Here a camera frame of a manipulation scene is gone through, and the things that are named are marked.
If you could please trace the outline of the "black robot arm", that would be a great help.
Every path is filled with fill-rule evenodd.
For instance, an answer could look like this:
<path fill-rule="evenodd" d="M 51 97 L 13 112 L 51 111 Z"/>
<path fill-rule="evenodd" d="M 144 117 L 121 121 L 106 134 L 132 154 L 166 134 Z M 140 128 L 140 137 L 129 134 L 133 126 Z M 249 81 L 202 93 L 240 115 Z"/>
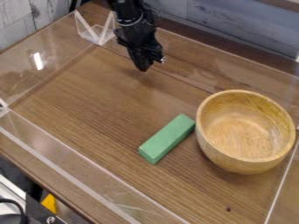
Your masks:
<path fill-rule="evenodd" d="M 134 67 L 145 72 L 154 62 L 164 62 L 162 46 L 154 36 L 157 16 L 144 0 L 106 0 L 106 3 L 116 13 L 116 42 L 126 49 Z"/>

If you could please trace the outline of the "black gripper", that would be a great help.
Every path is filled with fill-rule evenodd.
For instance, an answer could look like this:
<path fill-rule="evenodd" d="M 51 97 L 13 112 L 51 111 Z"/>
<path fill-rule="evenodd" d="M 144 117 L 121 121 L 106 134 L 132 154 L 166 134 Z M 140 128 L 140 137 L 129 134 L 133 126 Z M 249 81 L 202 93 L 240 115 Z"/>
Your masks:
<path fill-rule="evenodd" d="M 164 62 L 162 46 L 156 40 L 157 15 L 153 11 L 118 12 L 116 41 L 125 47 L 136 68 L 145 72 L 153 62 Z"/>

